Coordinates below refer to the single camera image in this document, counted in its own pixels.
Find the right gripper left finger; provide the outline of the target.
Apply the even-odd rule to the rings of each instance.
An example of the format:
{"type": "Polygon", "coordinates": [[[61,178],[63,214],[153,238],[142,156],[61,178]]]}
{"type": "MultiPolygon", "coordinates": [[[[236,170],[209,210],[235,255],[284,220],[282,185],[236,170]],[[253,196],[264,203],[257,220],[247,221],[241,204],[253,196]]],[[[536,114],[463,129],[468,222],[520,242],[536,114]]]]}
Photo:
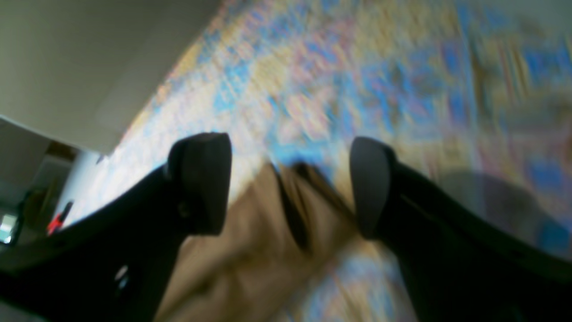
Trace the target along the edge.
{"type": "Polygon", "coordinates": [[[50,322],[151,322],[189,236],[218,236],[231,139],[177,141],[162,167],[94,214],[1,253],[1,302],[50,322]]]}

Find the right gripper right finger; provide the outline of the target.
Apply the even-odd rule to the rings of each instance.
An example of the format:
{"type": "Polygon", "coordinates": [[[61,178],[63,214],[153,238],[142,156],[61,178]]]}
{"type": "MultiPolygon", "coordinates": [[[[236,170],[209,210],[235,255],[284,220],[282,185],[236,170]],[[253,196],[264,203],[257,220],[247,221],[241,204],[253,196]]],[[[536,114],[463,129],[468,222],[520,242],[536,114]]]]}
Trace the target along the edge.
{"type": "Polygon", "coordinates": [[[571,320],[571,231],[530,193],[467,171],[442,190],[370,137],[349,167],[359,232],[394,253],[419,321],[571,320]]]}

